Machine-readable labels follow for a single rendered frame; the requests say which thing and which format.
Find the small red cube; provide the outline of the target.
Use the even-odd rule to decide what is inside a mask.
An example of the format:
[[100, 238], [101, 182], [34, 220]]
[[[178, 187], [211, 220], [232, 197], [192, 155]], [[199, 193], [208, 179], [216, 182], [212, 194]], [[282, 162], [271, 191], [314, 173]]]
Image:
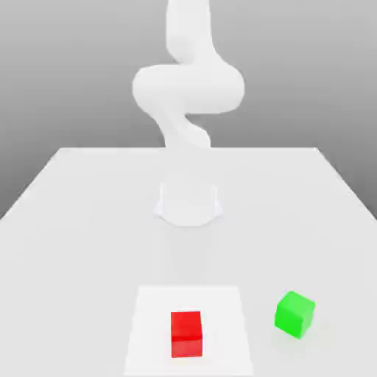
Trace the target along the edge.
[[172, 358], [202, 357], [203, 333], [199, 311], [171, 313]]

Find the small green cube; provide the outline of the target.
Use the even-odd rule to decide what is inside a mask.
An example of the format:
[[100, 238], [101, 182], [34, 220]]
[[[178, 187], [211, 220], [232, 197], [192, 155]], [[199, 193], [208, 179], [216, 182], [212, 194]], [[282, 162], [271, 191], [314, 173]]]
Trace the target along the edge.
[[315, 307], [313, 300], [289, 291], [276, 306], [274, 324], [287, 334], [301, 339], [311, 326]]

